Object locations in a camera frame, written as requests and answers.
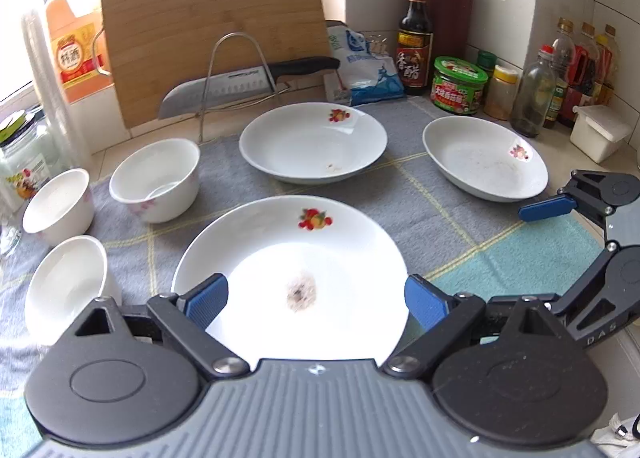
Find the large white fruit plate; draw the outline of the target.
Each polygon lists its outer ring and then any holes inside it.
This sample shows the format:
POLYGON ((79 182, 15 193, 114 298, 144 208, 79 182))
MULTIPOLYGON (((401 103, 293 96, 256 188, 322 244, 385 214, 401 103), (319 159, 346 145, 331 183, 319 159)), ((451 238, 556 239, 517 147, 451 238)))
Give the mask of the large white fruit plate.
POLYGON ((209 224, 184 252, 171 289, 215 273, 228 301, 211 335, 250 367, 260 360, 383 364, 408 321, 406 263, 378 223, 338 201, 278 196, 209 224))

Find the white oval dish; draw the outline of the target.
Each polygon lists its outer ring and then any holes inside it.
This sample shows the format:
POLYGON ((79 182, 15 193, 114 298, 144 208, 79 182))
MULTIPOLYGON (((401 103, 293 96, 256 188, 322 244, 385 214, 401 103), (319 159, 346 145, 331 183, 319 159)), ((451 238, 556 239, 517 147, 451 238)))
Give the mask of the white oval dish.
POLYGON ((549 182, 544 159, 524 137, 475 117, 431 121, 425 151, 444 177, 477 198, 516 203, 542 193, 549 182))

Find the white floral bowl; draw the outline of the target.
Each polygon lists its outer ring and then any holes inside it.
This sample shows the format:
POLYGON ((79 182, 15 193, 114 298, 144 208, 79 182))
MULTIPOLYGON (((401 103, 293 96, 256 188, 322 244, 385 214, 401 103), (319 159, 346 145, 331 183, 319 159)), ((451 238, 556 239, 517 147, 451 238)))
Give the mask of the white floral bowl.
POLYGON ((201 150, 188 139, 166 139, 127 157, 108 183, 111 197, 146 224, 178 218, 200 190, 201 150))

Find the white round plate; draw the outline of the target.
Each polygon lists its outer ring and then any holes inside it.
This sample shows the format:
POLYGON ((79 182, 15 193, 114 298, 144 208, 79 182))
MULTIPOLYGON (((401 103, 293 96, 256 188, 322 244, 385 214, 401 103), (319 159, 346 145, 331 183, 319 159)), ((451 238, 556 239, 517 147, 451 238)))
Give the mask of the white round plate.
POLYGON ((345 105, 284 105, 249 123, 239 150, 253 168, 293 184, 346 180, 385 152, 387 133, 371 115, 345 105))

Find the santoku kitchen knife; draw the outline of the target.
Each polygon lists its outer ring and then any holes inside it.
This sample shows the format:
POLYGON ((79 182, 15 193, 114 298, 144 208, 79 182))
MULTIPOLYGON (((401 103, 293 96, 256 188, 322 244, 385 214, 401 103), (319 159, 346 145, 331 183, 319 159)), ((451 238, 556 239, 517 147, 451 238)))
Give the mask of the santoku kitchen knife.
MULTIPOLYGON (((273 82, 285 76, 307 76, 321 70, 337 70, 341 62, 331 56, 311 56, 299 60, 270 63, 273 82)), ((183 82, 171 89, 160 102, 157 118, 167 119, 201 111, 207 106, 227 105, 234 102, 270 96, 276 87, 271 85, 263 66, 235 70, 183 82)))

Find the white lidded seasoning box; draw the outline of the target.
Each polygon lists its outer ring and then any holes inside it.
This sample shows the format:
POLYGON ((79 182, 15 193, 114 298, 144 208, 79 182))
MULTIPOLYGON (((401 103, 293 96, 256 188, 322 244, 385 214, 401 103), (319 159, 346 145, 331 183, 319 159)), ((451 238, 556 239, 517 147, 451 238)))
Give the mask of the white lidded seasoning box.
POLYGON ((575 106, 573 112, 570 143, 595 163, 602 163, 617 152, 631 133, 631 126, 620 114, 605 105, 575 106))

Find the clear glass oil bottle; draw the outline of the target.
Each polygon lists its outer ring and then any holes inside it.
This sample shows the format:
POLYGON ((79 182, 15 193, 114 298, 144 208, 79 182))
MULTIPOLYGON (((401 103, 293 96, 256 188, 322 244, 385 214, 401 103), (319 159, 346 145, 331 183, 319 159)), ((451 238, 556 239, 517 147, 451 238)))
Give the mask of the clear glass oil bottle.
POLYGON ((544 44, 537 59, 522 75, 510 116, 511 127, 524 137, 537 137, 546 119, 555 89, 552 70, 553 48, 544 44))

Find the red label sauce bottle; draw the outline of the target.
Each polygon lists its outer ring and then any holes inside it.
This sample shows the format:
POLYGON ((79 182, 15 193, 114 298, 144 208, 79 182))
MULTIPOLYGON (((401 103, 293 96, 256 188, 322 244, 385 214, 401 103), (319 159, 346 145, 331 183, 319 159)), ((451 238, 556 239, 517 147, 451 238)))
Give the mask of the red label sauce bottle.
POLYGON ((582 31, 575 44, 574 61, 567 72, 568 87, 558 116, 558 122, 568 128, 572 128, 575 123, 574 107, 592 101, 599 61, 595 33, 592 24, 582 23, 582 31))

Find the yellow spice jar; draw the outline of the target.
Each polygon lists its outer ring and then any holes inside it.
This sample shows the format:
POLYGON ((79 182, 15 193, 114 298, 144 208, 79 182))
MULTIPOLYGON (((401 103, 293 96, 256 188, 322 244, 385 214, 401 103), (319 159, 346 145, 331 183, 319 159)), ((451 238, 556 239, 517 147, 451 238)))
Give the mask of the yellow spice jar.
POLYGON ((496 65, 488 84, 484 112, 498 120, 508 120, 511 116, 516 93, 518 93, 518 72, 512 68, 496 65))

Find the yellow cap oil bottle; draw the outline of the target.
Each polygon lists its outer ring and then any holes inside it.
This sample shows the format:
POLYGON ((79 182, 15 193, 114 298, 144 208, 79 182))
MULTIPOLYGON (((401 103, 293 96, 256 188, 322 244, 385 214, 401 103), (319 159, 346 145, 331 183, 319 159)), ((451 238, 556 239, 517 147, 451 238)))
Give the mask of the yellow cap oil bottle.
POLYGON ((620 48, 616 41, 616 29, 606 24, 604 32, 596 37, 599 61, 596 78, 596 103, 608 105, 614 94, 620 62, 620 48))

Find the green label small bottle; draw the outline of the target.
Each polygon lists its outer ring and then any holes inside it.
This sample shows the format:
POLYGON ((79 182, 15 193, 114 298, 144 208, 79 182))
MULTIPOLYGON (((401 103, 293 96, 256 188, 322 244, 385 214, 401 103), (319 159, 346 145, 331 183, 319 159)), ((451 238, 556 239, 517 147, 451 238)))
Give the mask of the green label small bottle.
POLYGON ((552 70, 555 74, 555 88, 548 107, 544 128, 552 129, 556 124, 568 88, 567 73, 574 62, 575 44, 573 40, 573 22, 568 18, 559 18, 558 33, 553 41, 552 70))

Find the green cap jar behind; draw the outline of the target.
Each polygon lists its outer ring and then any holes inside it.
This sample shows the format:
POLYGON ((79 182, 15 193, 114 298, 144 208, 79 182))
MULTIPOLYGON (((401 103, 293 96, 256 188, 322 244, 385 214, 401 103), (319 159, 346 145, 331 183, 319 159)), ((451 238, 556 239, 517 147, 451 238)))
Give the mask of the green cap jar behind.
POLYGON ((480 104, 486 103, 491 78, 494 76, 495 67, 497 63, 497 56, 486 50, 480 50, 477 52, 476 65, 480 67, 487 74, 487 81, 483 88, 483 94, 480 98, 480 104))

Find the green lid sauce jar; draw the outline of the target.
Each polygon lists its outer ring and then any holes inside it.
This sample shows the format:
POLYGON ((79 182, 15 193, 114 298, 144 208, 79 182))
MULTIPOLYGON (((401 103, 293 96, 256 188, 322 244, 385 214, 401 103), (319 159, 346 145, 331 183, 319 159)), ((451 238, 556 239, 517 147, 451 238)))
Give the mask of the green lid sauce jar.
POLYGON ((488 75, 480 67, 453 56, 439 56, 434 62, 431 101, 451 114, 474 115, 487 82, 488 75))

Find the glass jar with label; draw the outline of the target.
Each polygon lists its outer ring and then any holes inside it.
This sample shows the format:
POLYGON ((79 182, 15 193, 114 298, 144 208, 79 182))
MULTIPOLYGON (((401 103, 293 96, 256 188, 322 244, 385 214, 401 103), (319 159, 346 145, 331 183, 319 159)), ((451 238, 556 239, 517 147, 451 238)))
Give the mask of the glass jar with label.
POLYGON ((64 170, 40 105, 1 120, 1 195, 12 212, 64 170))

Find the dark vinegar bottle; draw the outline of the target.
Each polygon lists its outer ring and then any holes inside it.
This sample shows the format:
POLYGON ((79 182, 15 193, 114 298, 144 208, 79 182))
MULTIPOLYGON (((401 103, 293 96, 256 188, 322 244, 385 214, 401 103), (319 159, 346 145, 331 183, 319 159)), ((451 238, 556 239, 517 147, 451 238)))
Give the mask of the dark vinegar bottle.
POLYGON ((427 14, 426 0, 408 1, 407 13, 399 22, 395 62, 405 93, 421 94, 430 69, 433 24, 427 14))

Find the white blue salt bag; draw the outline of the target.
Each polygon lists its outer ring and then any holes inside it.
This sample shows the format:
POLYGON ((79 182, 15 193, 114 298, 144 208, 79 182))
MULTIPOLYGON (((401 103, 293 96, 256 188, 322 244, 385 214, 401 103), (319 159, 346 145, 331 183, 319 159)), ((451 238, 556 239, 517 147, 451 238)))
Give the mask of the white blue salt bag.
POLYGON ((373 53, 365 36, 332 23, 328 37, 331 54, 340 61, 337 70, 323 76, 328 102, 358 106, 405 95, 393 59, 373 53))

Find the bamboo cutting board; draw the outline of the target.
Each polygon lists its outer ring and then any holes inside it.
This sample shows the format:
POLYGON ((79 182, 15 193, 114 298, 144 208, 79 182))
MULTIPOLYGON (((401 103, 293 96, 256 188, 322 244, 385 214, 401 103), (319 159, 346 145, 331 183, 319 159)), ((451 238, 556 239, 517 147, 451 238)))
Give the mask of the bamboo cutting board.
POLYGON ((156 118, 175 86, 230 72, 329 54, 321 0, 101 0, 122 120, 156 118))

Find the orange cooking wine jug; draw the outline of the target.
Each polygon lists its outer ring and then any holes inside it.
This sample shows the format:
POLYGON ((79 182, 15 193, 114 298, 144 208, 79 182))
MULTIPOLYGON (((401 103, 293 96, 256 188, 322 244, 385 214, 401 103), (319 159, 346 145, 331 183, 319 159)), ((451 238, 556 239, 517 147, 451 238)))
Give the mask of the orange cooking wine jug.
POLYGON ((70 103, 111 85, 101 0, 47 0, 56 77, 70 103))

